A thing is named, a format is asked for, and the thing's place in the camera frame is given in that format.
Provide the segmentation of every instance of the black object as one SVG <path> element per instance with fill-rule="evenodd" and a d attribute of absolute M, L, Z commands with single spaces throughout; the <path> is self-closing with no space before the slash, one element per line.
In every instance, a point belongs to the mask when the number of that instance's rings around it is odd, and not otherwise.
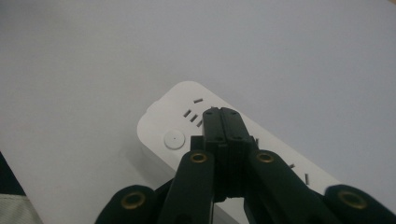
<path fill-rule="evenodd" d="M 0 152 L 0 194 L 16 194 L 26 196 L 23 188 Z"/>
<path fill-rule="evenodd" d="M 173 180 L 157 190 L 131 186 L 114 195 L 96 223 L 207 224 L 213 203 L 245 198 L 249 223 L 396 223 L 361 190 L 311 190 L 274 152 L 260 150 L 241 116 L 229 108 L 203 114 L 204 133 L 191 138 Z"/>

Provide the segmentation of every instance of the brass insert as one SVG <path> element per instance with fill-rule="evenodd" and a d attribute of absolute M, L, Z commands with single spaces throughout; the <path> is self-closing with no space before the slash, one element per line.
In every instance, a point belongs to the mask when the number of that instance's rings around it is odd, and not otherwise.
<path fill-rule="evenodd" d="M 136 209 L 141 206 L 146 200 L 146 196 L 140 192 L 135 191 L 125 195 L 121 200 L 121 205 L 125 209 Z"/>
<path fill-rule="evenodd" d="M 200 163 L 200 162 L 207 161 L 207 156 L 204 153 L 196 152 L 196 153 L 190 155 L 190 160 L 192 162 Z"/>
<path fill-rule="evenodd" d="M 274 157 L 272 157 L 270 154 L 266 152 L 261 152 L 257 154 L 256 156 L 257 160 L 262 161 L 262 162 L 273 162 Z"/>
<path fill-rule="evenodd" d="M 338 198 L 345 204 L 356 208 L 356 209 L 364 209 L 367 207 L 367 202 L 358 194 L 341 190 L 338 192 Z"/>

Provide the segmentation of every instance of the white table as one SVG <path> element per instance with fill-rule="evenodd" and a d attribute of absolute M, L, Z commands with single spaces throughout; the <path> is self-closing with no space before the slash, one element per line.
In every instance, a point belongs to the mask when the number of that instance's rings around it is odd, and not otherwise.
<path fill-rule="evenodd" d="M 0 150 L 45 223 L 149 185 L 136 124 L 197 81 L 396 212 L 389 1 L 6 1 Z"/>

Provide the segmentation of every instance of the round button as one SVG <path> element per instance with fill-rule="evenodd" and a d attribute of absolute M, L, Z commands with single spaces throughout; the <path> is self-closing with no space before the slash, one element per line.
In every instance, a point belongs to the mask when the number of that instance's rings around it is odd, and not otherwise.
<path fill-rule="evenodd" d="M 169 149 L 179 149 L 183 147 L 185 140 L 184 134 L 178 130 L 171 130 L 163 137 L 163 141 Z"/>

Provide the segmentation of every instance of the power strip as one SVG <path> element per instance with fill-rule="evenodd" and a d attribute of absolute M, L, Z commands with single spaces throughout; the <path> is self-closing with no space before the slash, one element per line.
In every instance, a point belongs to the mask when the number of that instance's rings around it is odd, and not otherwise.
<path fill-rule="evenodd" d="M 178 83 L 148 108 L 139 120 L 137 135 L 146 155 L 147 161 L 143 163 L 150 175 L 161 181 L 174 177 L 181 157 L 190 150 L 191 136 L 202 135 L 202 114 L 212 106 L 238 111 L 213 92 L 191 81 Z M 339 181 L 312 161 L 238 112 L 249 134 L 256 138 L 259 148 L 278 154 L 309 188 L 323 194 L 327 187 L 339 184 Z M 214 222 L 248 223 L 243 199 L 228 199 L 224 203 L 217 203 Z"/>

